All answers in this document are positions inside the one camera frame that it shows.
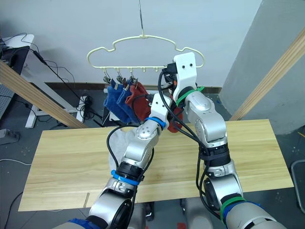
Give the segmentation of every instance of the red cloth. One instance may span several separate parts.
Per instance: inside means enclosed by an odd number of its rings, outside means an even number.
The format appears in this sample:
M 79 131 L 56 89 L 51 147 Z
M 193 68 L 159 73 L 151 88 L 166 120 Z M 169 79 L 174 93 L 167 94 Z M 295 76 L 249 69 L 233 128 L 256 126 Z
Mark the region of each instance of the red cloth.
M 134 101 L 134 112 L 141 121 L 144 121 L 145 118 L 147 118 L 151 114 L 151 108 L 148 105 L 148 101 L 144 97 L 144 95 L 148 93 L 140 82 L 138 82 L 137 87 L 131 85 L 130 92 L 132 93 L 132 95 L 126 98 L 125 103 L 132 108 L 132 102 Z
M 181 108 L 176 107 L 176 108 L 174 109 L 173 113 L 176 115 L 176 114 L 178 114 L 178 113 L 181 112 L 181 111 L 182 111 Z M 181 113 L 178 115 L 178 117 L 179 117 L 180 120 L 183 120 L 183 113 L 181 112 Z M 176 126 L 179 127 L 180 129 L 182 128 L 182 125 L 181 125 L 180 123 L 178 123 L 178 122 L 176 122 Z M 172 132 L 172 133 L 177 133 L 177 132 L 179 131 L 179 130 L 177 130 L 177 129 L 175 128 L 175 126 L 173 125 L 173 119 L 170 121 L 170 125 L 168 126 L 167 129 L 168 129 L 170 132 Z

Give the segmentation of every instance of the green band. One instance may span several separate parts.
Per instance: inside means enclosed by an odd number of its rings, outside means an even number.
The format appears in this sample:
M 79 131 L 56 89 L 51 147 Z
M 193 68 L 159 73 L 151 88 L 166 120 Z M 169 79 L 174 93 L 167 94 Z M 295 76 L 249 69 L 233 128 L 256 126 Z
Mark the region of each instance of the green band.
M 237 202 L 239 200 L 243 200 L 246 201 L 244 198 L 242 197 L 233 197 L 231 199 L 228 199 L 226 202 L 223 203 L 223 205 L 220 208 L 220 220 L 222 221 L 222 223 L 224 223 L 224 209 L 229 206 L 230 204 Z
M 198 87 L 196 90 L 192 89 L 192 90 L 188 91 L 187 93 L 183 94 L 180 98 L 177 99 L 177 102 L 176 102 L 177 106 L 179 106 L 179 103 L 180 103 L 183 99 L 185 99 L 189 94 L 191 94 L 191 93 L 193 93 L 193 92 L 195 92 L 195 91 L 199 91 L 199 92 L 200 92 L 200 91 L 202 91 L 203 89 L 204 89 L 204 87 Z

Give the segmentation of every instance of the wooden beam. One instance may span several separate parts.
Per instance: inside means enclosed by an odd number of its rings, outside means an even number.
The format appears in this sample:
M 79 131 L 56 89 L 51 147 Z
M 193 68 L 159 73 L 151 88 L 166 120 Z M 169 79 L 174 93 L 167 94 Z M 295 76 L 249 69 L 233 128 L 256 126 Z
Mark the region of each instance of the wooden beam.
M 275 63 L 257 87 L 251 92 L 248 98 L 246 98 L 230 120 L 234 121 L 242 119 L 304 54 L 305 29 L 299 33 L 295 41 Z
M 37 106 L 53 118 L 72 128 L 87 128 L 45 94 L 23 79 L 3 61 L 0 61 L 0 82 L 31 104 Z

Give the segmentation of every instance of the wooden tabletop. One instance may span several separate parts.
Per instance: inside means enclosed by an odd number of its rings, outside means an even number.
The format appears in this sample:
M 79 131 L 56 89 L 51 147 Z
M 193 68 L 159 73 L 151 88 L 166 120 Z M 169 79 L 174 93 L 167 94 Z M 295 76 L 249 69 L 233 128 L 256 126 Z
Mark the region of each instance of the wooden tabletop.
M 244 192 L 293 187 L 268 120 L 226 124 L 230 155 Z M 90 207 L 111 177 L 106 146 L 110 130 L 43 131 L 19 211 Z M 193 140 L 163 131 L 136 202 L 199 196 L 197 155 Z

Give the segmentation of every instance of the gray floor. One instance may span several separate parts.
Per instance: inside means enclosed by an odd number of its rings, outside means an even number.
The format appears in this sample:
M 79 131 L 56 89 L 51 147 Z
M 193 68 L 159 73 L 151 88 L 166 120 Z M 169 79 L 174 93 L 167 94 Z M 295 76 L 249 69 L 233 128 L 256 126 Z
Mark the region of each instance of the gray floor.
M 78 101 L 74 99 L 69 91 L 59 90 L 67 101 L 76 105 Z M 78 91 L 79 94 L 88 93 L 93 97 L 93 108 L 102 113 L 105 95 L 102 91 Z M 223 108 L 216 94 L 207 94 L 215 103 L 217 111 L 228 120 L 230 115 Z M 47 123 L 36 122 L 35 128 L 25 129 L 29 110 L 23 104 L 12 102 L 4 117 L 0 120 L 0 129 L 9 128 L 19 131 L 21 139 L 19 142 L 0 146 L 0 159 L 11 158 L 30 163 L 43 130 L 54 127 L 57 122 L 51 119 Z M 93 120 L 86 120 L 85 124 L 89 127 L 98 127 Z M 296 131 L 288 135 L 277 136 L 278 143 L 283 152 L 287 166 L 298 159 L 305 159 L 305 138 L 301 137 Z M 9 206 L 12 200 L 23 191 L 29 166 L 24 166 L 14 162 L 0 162 L 0 228 L 4 227 L 8 215 Z M 296 204 L 295 191 L 293 188 L 278 190 L 260 191 L 245 193 L 245 198 L 249 201 L 260 203 L 271 215 L 283 223 L 288 229 L 303 229 L 305 225 L 305 215 L 300 211 Z M 70 209 L 59 212 L 38 211 L 38 212 L 17 212 L 20 197 L 12 207 L 8 229 L 41 229 L 52 228 L 64 223 L 72 218 L 85 218 L 89 209 Z M 155 219 L 147 222 L 149 229 L 176 229 L 177 223 L 185 223 L 179 200 L 158 201 L 155 203 Z

